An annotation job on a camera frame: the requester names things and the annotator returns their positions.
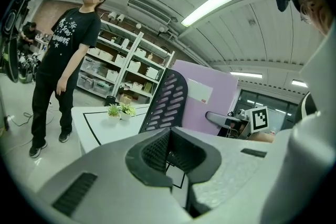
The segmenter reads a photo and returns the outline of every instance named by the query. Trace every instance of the ceiling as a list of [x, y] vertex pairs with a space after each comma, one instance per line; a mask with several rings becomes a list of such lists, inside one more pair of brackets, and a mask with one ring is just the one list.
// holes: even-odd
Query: ceiling
[[[302, 80], [298, 71], [316, 51], [322, 35], [300, 21], [292, 4], [281, 13], [275, 0], [233, 0], [185, 28], [181, 21], [207, 0], [144, 1], [177, 18], [177, 23], [168, 25], [176, 34], [174, 40], [196, 53], [203, 64], [223, 72], [262, 73], [262, 79], [240, 79], [243, 88], [296, 100], [307, 92], [291, 82]], [[145, 21], [145, 15], [134, 13], [127, 0], [107, 0], [105, 8]]]

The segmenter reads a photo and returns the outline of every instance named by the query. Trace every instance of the fluorescent ceiling light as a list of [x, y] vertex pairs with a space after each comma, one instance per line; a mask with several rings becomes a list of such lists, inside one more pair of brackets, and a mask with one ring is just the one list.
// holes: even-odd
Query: fluorescent ceiling light
[[235, 75], [235, 76], [244, 76], [244, 77], [253, 77], [253, 78], [262, 79], [262, 74], [243, 73], [243, 72], [230, 72], [230, 73], [231, 73], [231, 75]]
[[280, 113], [286, 114], [285, 111], [282, 111], [282, 110], [275, 109], [275, 111], [278, 111]]
[[197, 20], [201, 19], [203, 16], [212, 12], [214, 9], [230, 2], [232, 0], [208, 0], [202, 6], [193, 11], [188, 17], [186, 17], [181, 24], [185, 27], [192, 25]]
[[299, 80], [295, 80], [295, 79], [293, 79], [292, 84], [293, 84], [293, 85], [296, 85], [296, 86], [301, 86], [301, 87], [306, 87], [306, 88], [308, 88], [307, 84], [305, 84], [304, 82], [299, 81]]

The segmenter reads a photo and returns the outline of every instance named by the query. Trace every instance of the person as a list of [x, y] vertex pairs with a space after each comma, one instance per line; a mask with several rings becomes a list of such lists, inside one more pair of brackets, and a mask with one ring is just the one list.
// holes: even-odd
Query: person
[[[334, 14], [331, 11], [326, 0], [276, 0], [278, 9], [283, 12], [287, 6], [284, 1], [293, 1], [296, 10], [301, 15], [301, 20], [313, 24], [314, 27], [324, 36], [328, 34], [329, 29], [334, 21]], [[305, 116], [317, 111], [314, 100], [308, 92], [298, 105], [294, 123], [298, 123]]]
[[36, 37], [36, 23], [26, 24], [20, 33], [18, 41], [18, 50], [27, 52], [30, 44], [33, 44]]
[[33, 134], [29, 155], [33, 158], [47, 146], [46, 113], [52, 92], [59, 102], [60, 142], [66, 142], [72, 132], [72, 94], [78, 73], [89, 48], [96, 46], [100, 30], [97, 8], [106, 0], [82, 0], [80, 8], [72, 8], [57, 20], [51, 28], [54, 32], [36, 74], [33, 94]]

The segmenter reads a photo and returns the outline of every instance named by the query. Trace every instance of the small green plant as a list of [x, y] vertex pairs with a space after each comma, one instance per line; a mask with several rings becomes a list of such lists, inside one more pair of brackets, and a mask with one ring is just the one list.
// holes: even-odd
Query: small green plant
[[107, 107], [107, 112], [111, 117], [119, 117], [120, 108], [117, 107], [115, 104], [112, 104]]
[[134, 107], [132, 107], [130, 104], [124, 104], [124, 103], [120, 103], [120, 108], [121, 111], [131, 115], [131, 116], [135, 116], [136, 115], [136, 110]]

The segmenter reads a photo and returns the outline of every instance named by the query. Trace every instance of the floor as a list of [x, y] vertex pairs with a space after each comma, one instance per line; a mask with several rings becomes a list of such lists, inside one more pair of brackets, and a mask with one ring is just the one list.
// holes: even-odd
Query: floor
[[[58, 111], [58, 101], [53, 94], [50, 98], [51, 106], [47, 113], [47, 123], [50, 122], [47, 125], [46, 140], [48, 146], [41, 151], [37, 158], [29, 157], [32, 119], [21, 127], [16, 126], [14, 122], [22, 124], [28, 119], [23, 116], [23, 113], [32, 114], [34, 87], [34, 83], [13, 83], [3, 73], [0, 74], [0, 88], [5, 113], [12, 118], [9, 121], [9, 131], [0, 137], [1, 156], [4, 158], [13, 178], [36, 192], [49, 178], [79, 158], [80, 148], [78, 135], [74, 128], [74, 132], [66, 143], [58, 141], [61, 113]], [[73, 94], [74, 106], [103, 105], [103, 98], [84, 90], [76, 89]]]

